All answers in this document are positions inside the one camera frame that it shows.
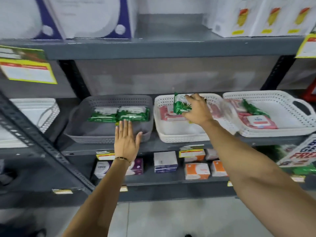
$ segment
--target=white plastic basket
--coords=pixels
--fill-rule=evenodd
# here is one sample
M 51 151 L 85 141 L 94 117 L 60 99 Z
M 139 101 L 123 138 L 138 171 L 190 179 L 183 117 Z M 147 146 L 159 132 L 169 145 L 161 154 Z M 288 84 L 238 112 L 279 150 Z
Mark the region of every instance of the white plastic basket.
M 215 104 L 221 109 L 224 100 L 216 94 L 200 94 L 207 103 Z M 199 125 L 188 121 L 164 121 L 161 120 L 160 107 L 173 105 L 174 95 L 161 95 L 155 98 L 154 118 L 159 138 L 165 143 L 196 142 L 210 140 L 205 131 Z M 235 134 L 238 129 L 226 117 L 216 119 L 222 127 Z
M 227 118 L 238 128 L 245 137 L 275 137 L 308 135 L 316 131 L 316 113 L 313 107 L 301 99 L 295 99 L 284 91 L 242 91 L 226 92 L 224 99 L 245 99 L 251 101 L 257 108 L 268 113 L 271 120 L 277 125 L 275 130 L 252 129 L 239 119 L 234 107 L 224 102 L 223 110 Z M 293 104 L 297 101 L 308 108 L 310 115 L 306 115 Z
M 26 117 L 45 133 L 60 112 L 53 98 L 10 99 Z M 0 148 L 26 147 L 10 132 L 0 127 Z

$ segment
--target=gray tile floor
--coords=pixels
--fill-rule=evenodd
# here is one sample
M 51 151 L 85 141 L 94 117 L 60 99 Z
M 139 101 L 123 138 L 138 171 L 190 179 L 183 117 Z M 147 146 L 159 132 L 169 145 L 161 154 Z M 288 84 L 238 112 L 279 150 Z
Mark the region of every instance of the gray tile floor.
M 36 219 L 47 237 L 61 236 L 79 207 L 0 210 L 0 223 Z M 234 197 L 120 203 L 109 237 L 272 237 L 246 206 Z

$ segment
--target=pink wet wipes pack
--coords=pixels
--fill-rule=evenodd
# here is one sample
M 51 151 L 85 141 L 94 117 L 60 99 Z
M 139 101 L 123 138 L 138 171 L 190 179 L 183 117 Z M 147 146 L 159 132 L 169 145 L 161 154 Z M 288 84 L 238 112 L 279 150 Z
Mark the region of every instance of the pink wet wipes pack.
M 250 116 L 251 114 L 247 112 L 246 108 L 242 105 L 242 100 L 235 99 L 226 99 L 225 101 L 232 104 L 234 109 L 236 110 L 239 117 L 241 116 Z
M 209 107 L 213 118 L 221 118 L 222 117 L 222 113 L 221 113 L 220 109 L 217 107 L 217 105 L 207 104 L 207 106 Z
M 266 130 L 278 129 L 276 124 L 271 119 L 263 115 L 241 116 L 239 118 L 246 126 L 252 129 L 263 129 L 263 130 L 264 129 Z
M 173 105 L 164 105 L 159 108 L 160 117 L 165 121 L 184 121 L 186 120 L 183 115 L 177 115 L 173 112 Z

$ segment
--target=gray plastic basket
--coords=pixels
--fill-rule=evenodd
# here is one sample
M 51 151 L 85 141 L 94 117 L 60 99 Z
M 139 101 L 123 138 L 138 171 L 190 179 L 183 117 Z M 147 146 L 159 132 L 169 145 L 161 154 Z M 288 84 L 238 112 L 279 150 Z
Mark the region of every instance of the gray plastic basket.
M 110 144 L 115 139 L 115 123 L 89 122 L 94 108 L 102 106 L 136 106 L 144 105 L 150 109 L 148 122 L 133 122 L 134 135 L 143 132 L 142 142 L 150 138 L 153 130 L 153 100 L 146 95 L 105 95 L 90 96 L 74 108 L 69 115 L 69 123 L 64 133 L 80 144 Z

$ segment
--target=shelf upright post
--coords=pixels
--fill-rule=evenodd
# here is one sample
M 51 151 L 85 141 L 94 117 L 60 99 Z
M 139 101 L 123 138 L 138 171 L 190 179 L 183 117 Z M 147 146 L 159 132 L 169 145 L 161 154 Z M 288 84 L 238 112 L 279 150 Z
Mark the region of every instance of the shelf upright post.
M 295 55 L 282 55 L 273 67 L 267 80 L 261 87 L 261 91 L 276 90 L 286 73 L 295 62 Z
M 60 60 L 58 61 L 61 69 L 64 71 L 70 86 L 72 87 L 76 96 L 83 100 L 91 96 L 83 77 L 74 60 Z
M 0 91 L 0 125 L 45 160 L 76 187 L 91 194 L 95 186 L 53 146 L 43 133 Z

